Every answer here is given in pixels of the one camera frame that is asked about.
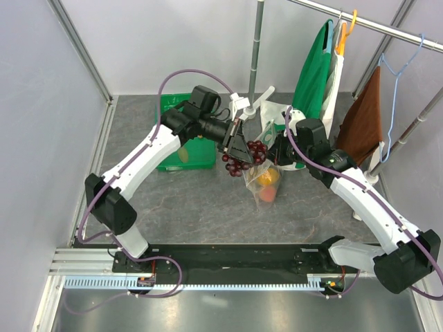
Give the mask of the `dark red grape bunch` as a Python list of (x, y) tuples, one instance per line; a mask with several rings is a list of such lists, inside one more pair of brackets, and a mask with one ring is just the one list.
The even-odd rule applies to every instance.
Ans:
[(266, 160), (268, 147), (260, 140), (248, 141), (246, 149), (232, 149), (229, 154), (222, 155), (225, 169), (232, 177), (240, 177), (243, 171), (262, 165)]

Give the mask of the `orange yellow fruit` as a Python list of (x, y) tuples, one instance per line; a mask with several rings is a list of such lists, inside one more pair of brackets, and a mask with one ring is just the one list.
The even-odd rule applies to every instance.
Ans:
[(280, 180), (279, 171), (271, 167), (257, 177), (257, 183), (262, 187), (273, 185), (277, 183), (279, 180)]

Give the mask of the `clear dotted zip bag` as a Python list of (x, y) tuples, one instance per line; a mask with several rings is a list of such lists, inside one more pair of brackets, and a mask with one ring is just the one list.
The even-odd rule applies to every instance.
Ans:
[(243, 171), (246, 188), (252, 193), (259, 211), (268, 210), (273, 205), (282, 180), (282, 170), (266, 157), (276, 136), (275, 124), (271, 120), (256, 139), (263, 146), (259, 148), (259, 152), (264, 156), (263, 163)]

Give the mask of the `red peach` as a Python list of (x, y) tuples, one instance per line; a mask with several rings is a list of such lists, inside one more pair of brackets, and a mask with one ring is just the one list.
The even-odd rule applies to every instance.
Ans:
[(273, 186), (263, 187), (259, 192), (259, 199), (266, 203), (272, 203), (275, 200), (277, 189)]

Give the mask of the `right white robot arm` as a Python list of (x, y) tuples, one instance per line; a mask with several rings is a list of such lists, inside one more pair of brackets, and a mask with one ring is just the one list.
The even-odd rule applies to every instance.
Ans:
[(375, 246), (344, 237), (329, 239), (317, 254), (318, 267), (333, 272), (339, 266), (375, 274), (391, 293), (399, 294), (431, 273), (442, 275), (437, 263), (441, 239), (407, 221), (366, 180), (361, 169), (341, 149), (332, 149), (321, 120), (285, 121), (268, 152), (279, 166), (302, 163), (309, 173), (343, 199), (376, 237)]

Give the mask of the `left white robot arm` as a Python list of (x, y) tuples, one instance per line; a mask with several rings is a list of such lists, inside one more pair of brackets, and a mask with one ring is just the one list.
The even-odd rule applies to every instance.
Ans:
[(149, 269), (152, 256), (146, 251), (149, 244), (136, 226), (137, 213), (129, 201), (160, 163), (199, 136), (215, 142), (221, 153), (241, 165), (254, 163), (242, 132), (246, 116), (238, 114), (250, 102), (236, 93), (230, 99), (231, 118), (220, 120), (213, 111), (221, 100), (219, 94), (204, 86), (194, 87), (189, 99), (164, 111), (146, 138), (116, 166), (101, 176), (87, 176), (86, 214), (110, 231), (135, 271)]

